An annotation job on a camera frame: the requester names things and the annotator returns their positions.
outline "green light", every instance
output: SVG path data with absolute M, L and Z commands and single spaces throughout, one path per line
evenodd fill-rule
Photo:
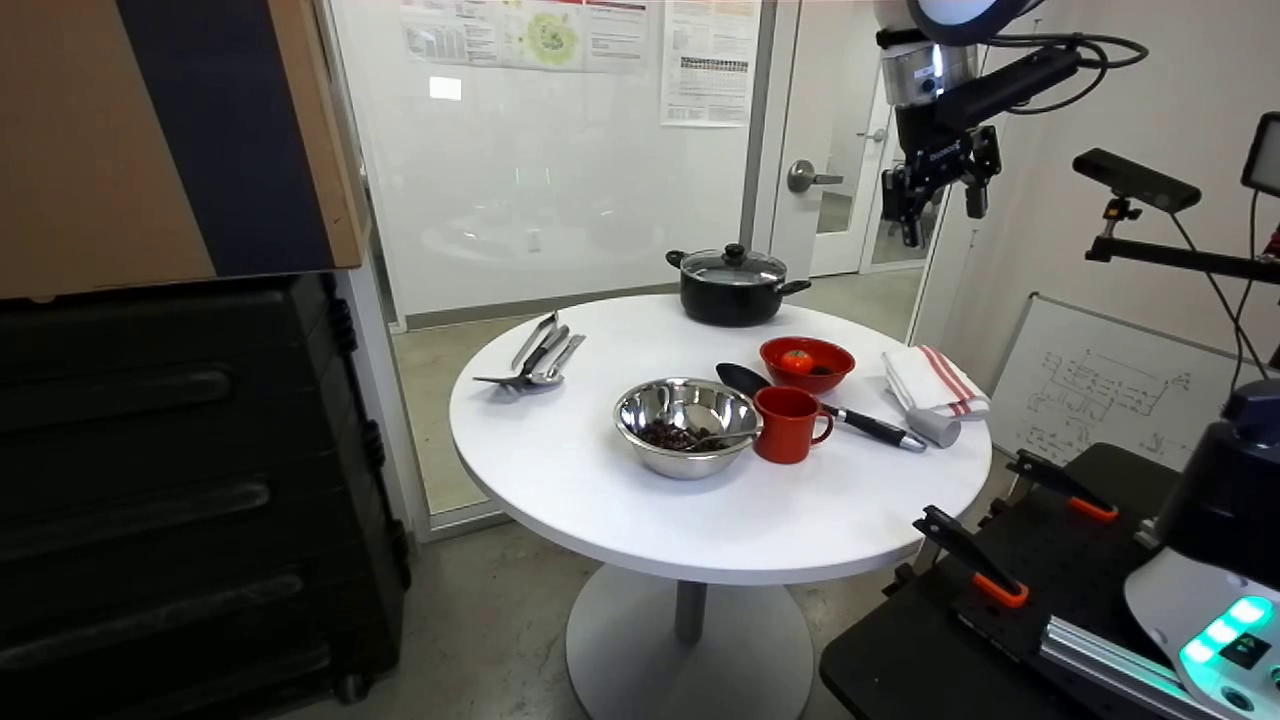
M 1241 631 L 1231 625 L 1224 625 L 1224 622 L 1212 622 L 1203 636 L 1215 639 L 1215 643 L 1235 643 Z
M 1272 618 L 1272 603 L 1259 598 L 1243 598 L 1227 608 L 1231 622 L 1241 622 L 1243 627 L 1263 625 Z
M 1194 662 L 1194 663 L 1207 663 L 1207 662 L 1212 662 L 1212 650 L 1203 650 L 1198 639 L 1192 639 L 1192 643 L 1183 650 L 1183 656 Z

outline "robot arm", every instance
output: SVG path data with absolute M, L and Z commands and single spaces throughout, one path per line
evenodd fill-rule
M 963 179 L 967 216 L 982 216 L 987 179 L 998 174 L 994 127 L 982 121 L 1023 107 L 1045 87 L 1075 78 L 1075 67 L 1102 78 L 1107 67 L 1143 62 L 1140 44 L 1112 38 L 998 38 L 1003 23 L 1034 4 L 1039 0 L 874 0 L 883 91 L 897 107 L 903 148 L 903 168 L 883 174 L 886 222 L 912 234 L 921 210 L 955 179 Z M 1030 53 L 993 78 L 975 78 L 981 44 Z M 1107 62 L 1100 44 L 1122 44 L 1130 56 Z

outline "red cup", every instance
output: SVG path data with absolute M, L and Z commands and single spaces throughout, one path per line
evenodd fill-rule
M 754 452 L 771 466 L 801 466 L 811 444 L 830 435 L 830 416 L 801 390 L 761 390 L 754 412 L 763 420 Z

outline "stainless steel bowl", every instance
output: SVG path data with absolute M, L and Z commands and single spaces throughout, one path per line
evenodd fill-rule
M 761 433 L 752 395 L 714 379 L 650 379 L 614 399 L 614 427 L 636 462 L 659 475 L 694 479 L 724 473 Z M 724 448 L 664 448 L 650 433 L 664 427 L 681 440 L 691 433 Z

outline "white cloth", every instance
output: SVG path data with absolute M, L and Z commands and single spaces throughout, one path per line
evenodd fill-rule
M 950 365 L 945 353 L 921 344 L 921 347 L 897 347 L 883 353 L 883 378 L 892 395 L 903 408 L 932 408 L 947 416 L 987 416 L 993 399 L 982 390 L 975 390 L 961 365 Z

